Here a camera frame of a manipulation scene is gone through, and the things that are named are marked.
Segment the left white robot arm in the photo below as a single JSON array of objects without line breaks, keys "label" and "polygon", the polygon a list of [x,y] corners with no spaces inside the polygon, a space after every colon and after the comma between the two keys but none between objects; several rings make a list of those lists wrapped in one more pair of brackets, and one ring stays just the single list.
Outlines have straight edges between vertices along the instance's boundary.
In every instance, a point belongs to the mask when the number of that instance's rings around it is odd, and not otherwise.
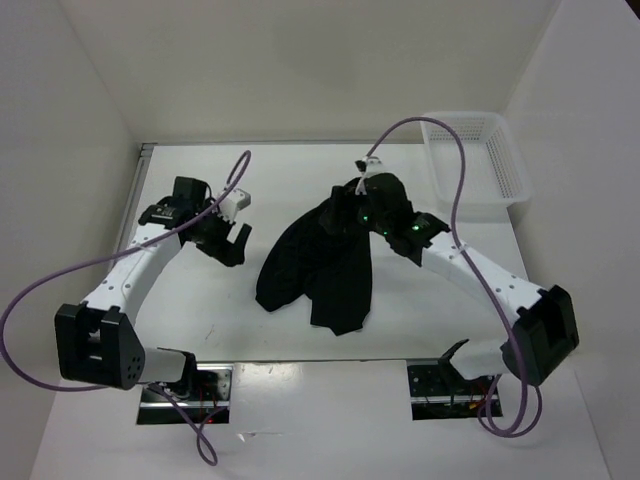
[{"label": "left white robot arm", "polygon": [[135,324],[156,280],[185,244],[194,244],[226,267],[243,264],[251,226],[242,225],[235,241],[228,235],[251,196],[240,188],[217,197],[207,191],[204,181],[176,178],[172,194],[140,216],[132,254],[117,261],[80,303],[59,308],[54,324],[64,379],[121,390],[158,383],[180,400],[196,394],[200,376],[195,355],[144,347]]}]

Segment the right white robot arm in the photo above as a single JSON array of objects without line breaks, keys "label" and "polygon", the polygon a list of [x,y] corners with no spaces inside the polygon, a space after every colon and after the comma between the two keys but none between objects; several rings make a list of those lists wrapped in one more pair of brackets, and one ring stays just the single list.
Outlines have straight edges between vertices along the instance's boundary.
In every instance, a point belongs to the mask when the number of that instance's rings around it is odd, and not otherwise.
[{"label": "right white robot arm", "polygon": [[391,173],[333,187],[320,223],[331,234],[382,236],[397,255],[497,313],[505,339],[464,339],[439,358],[439,382],[450,393],[464,391],[479,377],[506,373],[538,387],[579,344],[572,299],[565,289],[544,289],[522,279],[462,242],[451,224],[415,210],[404,185]]}]

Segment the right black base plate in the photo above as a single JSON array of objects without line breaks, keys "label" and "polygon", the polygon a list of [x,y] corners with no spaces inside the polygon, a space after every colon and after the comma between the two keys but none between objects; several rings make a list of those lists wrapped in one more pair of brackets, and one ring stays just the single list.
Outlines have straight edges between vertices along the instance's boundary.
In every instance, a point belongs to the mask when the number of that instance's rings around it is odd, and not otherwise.
[{"label": "right black base plate", "polygon": [[406,368],[414,421],[485,417],[486,403],[493,416],[503,416],[498,391],[488,396],[491,376],[447,379],[435,359],[408,361]]}]

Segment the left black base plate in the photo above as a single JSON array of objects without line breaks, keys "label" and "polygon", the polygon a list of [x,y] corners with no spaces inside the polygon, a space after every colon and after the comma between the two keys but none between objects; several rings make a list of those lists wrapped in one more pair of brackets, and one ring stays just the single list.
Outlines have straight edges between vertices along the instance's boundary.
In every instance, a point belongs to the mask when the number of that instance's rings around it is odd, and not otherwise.
[{"label": "left black base plate", "polygon": [[[228,424],[232,380],[231,364],[202,364],[198,366],[195,388],[186,396],[173,394],[172,397],[196,425]],[[186,421],[168,400],[145,386],[141,392],[136,424],[178,425],[186,424]]]}]

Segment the black shorts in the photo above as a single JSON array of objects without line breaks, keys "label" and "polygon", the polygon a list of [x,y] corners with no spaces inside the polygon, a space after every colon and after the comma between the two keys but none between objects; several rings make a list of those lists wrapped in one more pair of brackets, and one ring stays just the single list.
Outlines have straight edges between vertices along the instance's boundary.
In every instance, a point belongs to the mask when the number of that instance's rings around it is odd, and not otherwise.
[{"label": "black shorts", "polygon": [[311,301],[310,324],[341,336],[363,328],[372,299],[369,233],[327,233],[321,215],[327,198],[289,225],[261,267],[255,300],[277,311],[301,296]]}]

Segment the white perforated plastic basket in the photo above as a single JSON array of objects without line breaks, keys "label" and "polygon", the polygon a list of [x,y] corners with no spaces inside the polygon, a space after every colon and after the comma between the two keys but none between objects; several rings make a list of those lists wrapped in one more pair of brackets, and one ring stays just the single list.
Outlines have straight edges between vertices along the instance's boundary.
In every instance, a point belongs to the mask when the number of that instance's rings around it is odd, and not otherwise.
[{"label": "white perforated plastic basket", "polygon": [[[459,209],[478,215],[482,210],[507,208],[533,194],[524,160],[506,120],[480,111],[435,111],[428,117],[446,123],[465,151],[466,170]],[[423,123],[421,132],[438,201],[453,206],[461,178],[460,152],[443,127]]]}]

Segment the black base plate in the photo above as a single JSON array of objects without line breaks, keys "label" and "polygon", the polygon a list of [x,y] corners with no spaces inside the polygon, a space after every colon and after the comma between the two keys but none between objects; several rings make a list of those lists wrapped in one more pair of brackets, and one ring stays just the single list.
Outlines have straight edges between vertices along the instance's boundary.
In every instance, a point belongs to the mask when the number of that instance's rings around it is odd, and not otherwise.
[{"label": "black base plate", "polygon": [[447,379],[435,359],[408,361],[406,368],[414,421],[485,417],[486,403],[493,416],[503,416],[498,391],[488,396],[491,376]]},{"label": "black base plate", "polygon": [[[231,364],[202,364],[198,366],[195,388],[186,396],[173,394],[172,397],[196,425],[228,424],[232,380]],[[145,386],[141,392],[136,424],[178,425],[186,424],[186,421],[168,400]]]}]

